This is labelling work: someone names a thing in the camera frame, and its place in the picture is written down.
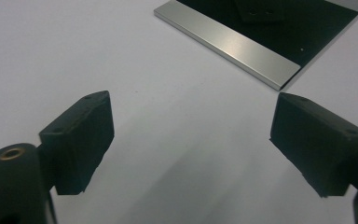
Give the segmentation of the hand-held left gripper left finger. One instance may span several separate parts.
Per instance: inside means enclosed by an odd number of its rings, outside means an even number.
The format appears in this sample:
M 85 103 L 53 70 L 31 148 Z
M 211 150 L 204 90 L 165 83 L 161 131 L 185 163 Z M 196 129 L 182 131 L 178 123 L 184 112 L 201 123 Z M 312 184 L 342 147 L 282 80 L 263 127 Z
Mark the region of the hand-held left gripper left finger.
M 114 136 L 109 92 L 80 98 L 39 133 L 47 186 L 59 195 L 85 191 Z

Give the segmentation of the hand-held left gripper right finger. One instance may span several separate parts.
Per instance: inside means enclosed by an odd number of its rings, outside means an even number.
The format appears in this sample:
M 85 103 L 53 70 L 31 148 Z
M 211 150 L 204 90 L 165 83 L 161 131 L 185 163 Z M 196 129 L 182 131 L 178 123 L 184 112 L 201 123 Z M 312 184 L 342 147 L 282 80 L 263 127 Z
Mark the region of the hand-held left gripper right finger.
M 358 189 L 358 127 L 311 100 L 281 92 L 270 141 L 321 197 Z

